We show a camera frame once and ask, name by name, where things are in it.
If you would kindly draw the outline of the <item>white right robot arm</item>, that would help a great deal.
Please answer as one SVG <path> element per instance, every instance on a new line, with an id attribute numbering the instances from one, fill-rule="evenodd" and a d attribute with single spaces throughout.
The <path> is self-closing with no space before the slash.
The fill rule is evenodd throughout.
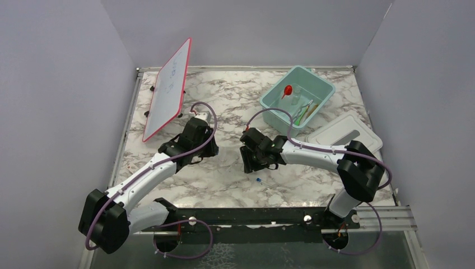
<path id="1" fill-rule="evenodd" d="M 343 146 L 322 146 L 286 136 L 274 139 L 256 128 L 248 128 L 240 138 L 245 173 L 277 169 L 279 165 L 306 165 L 339 175 L 343 189 L 330 200 L 323 213 L 324 223 L 337 228 L 361 203 L 372 202 L 385 174 L 385 167 L 364 144 L 351 141 Z"/>

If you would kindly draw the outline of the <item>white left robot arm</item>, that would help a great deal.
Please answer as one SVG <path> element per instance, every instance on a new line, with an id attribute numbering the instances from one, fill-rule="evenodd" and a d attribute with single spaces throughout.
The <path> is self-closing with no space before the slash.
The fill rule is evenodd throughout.
<path id="1" fill-rule="evenodd" d="M 161 203 L 137 207 L 138 202 L 158 184 L 187 165 L 218 154 L 211 116 L 199 113 L 190 118 L 182 133 L 162 144 L 152 159 L 122 183 L 102 192 L 91 191 L 85 200 L 78 230 L 86 236 L 85 247 L 111 254 L 126 241 L 129 234 L 151 226 L 154 220 L 162 230 L 176 223 L 176 215 Z"/>

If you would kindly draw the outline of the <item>red yellow green stick bundle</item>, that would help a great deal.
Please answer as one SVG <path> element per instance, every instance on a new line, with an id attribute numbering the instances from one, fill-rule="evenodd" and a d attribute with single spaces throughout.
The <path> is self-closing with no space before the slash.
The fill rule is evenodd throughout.
<path id="1" fill-rule="evenodd" d="M 301 115 L 301 117 L 297 120 L 296 124 L 298 126 L 302 125 L 306 119 L 309 117 L 309 115 L 312 113 L 312 108 L 308 106 L 304 112 L 304 114 Z"/>

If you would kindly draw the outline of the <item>tan bristle test tube brush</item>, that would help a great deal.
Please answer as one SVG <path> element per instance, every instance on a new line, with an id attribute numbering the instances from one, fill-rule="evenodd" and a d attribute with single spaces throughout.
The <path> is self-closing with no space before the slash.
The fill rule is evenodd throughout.
<path id="1" fill-rule="evenodd" d="M 311 116 L 311 114 L 318 108 L 318 104 L 314 105 L 311 109 L 309 109 L 309 111 L 307 112 L 306 114 L 306 118 L 309 118 Z"/>

